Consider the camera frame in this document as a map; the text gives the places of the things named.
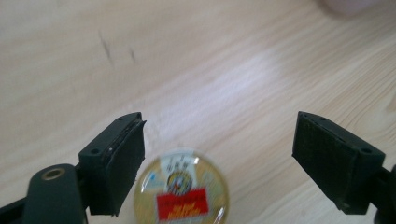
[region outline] red rectangle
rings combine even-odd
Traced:
[[[206,189],[192,189],[183,196],[158,195],[157,210],[160,221],[206,215],[209,212]]]

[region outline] bolt hole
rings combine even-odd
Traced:
[[[53,180],[64,174],[64,168],[54,168],[44,173],[41,178],[43,180]]]
[[[93,150],[91,150],[91,154],[98,154],[99,153],[99,149],[94,148]]]
[[[369,148],[366,148],[366,147],[362,148],[361,151],[364,152],[364,153],[372,153],[372,150],[369,149]]]

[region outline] wood grain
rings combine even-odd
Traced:
[[[312,0],[0,0],[0,206],[141,111],[145,168],[175,147],[217,163],[228,223],[373,223],[339,212],[291,157],[297,112],[396,163],[396,6],[337,17]],[[120,216],[135,223],[132,194]]]

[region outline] jar lid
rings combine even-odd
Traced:
[[[161,156],[135,185],[138,223],[224,223],[229,207],[219,170],[192,150]]]

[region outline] round tin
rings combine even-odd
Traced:
[[[140,176],[134,190],[138,223],[224,223],[229,211],[219,170],[193,150],[163,155]]]

